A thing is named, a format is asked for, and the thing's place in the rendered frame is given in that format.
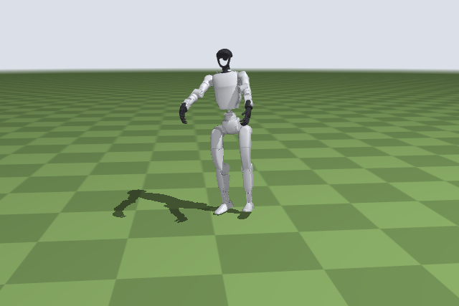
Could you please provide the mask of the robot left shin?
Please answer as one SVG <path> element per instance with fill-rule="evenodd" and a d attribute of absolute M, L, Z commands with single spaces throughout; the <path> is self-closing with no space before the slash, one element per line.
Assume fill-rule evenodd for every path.
<path fill-rule="evenodd" d="M 246 192 L 246 199 L 247 203 L 252 204 L 252 188 L 253 188 L 253 164 L 251 163 L 251 169 L 250 171 L 248 169 L 244 169 L 243 173 L 243 184 L 244 184 L 244 189 Z"/>

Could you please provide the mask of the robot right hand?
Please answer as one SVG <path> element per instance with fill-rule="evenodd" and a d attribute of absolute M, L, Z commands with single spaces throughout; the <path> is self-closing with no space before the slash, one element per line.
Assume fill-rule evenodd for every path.
<path fill-rule="evenodd" d="M 187 112 L 186 103 L 183 102 L 183 103 L 181 104 L 180 109 L 179 109 L 179 116 L 180 116 L 180 118 L 181 118 L 182 123 L 184 123 L 184 124 L 187 124 L 187 123 L 185 123 L 185 122 L 186 122 L 186 121 L 185 121 L 186 119 L 184 118 L 186 112 Z"/>

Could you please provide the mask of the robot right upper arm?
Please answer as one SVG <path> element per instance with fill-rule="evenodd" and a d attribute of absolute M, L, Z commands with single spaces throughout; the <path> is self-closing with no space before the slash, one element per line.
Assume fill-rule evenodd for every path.
<path fill-rule="evenodd" d="M 193 94 L 195 94 L 198 98 L 203 97 L 208 88 L 213 86 L 213 76 L 214 75 L 205 76 L 204 81 L 199 86 L 199 89 L 194 89 Z"/>

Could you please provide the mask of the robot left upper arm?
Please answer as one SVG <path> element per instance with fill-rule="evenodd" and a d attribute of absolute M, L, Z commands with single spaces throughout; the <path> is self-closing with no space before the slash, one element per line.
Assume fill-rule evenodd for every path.
<path fill-rule="evenodd" d="M 250 78 L 247 76 L 247 73 L 245 71 L 238 72 L 237 76 L 238 80 L 241 82 L 240 91 L 242 93 L 244 89 L 247 89 L 247 83 L 250 85 Z"/>

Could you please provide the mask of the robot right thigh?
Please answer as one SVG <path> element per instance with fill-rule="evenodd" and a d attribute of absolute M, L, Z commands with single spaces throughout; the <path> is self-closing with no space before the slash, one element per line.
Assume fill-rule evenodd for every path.
<path fill-rule="evenodd" d="M 211 154 L 214 166 L 219 169 L 220 173 L 225 175 L 229 173 L 230 166 L 224 163 L 224 148 L 223 148 L 223 126 L 218 125 L 211 132 Z"/>

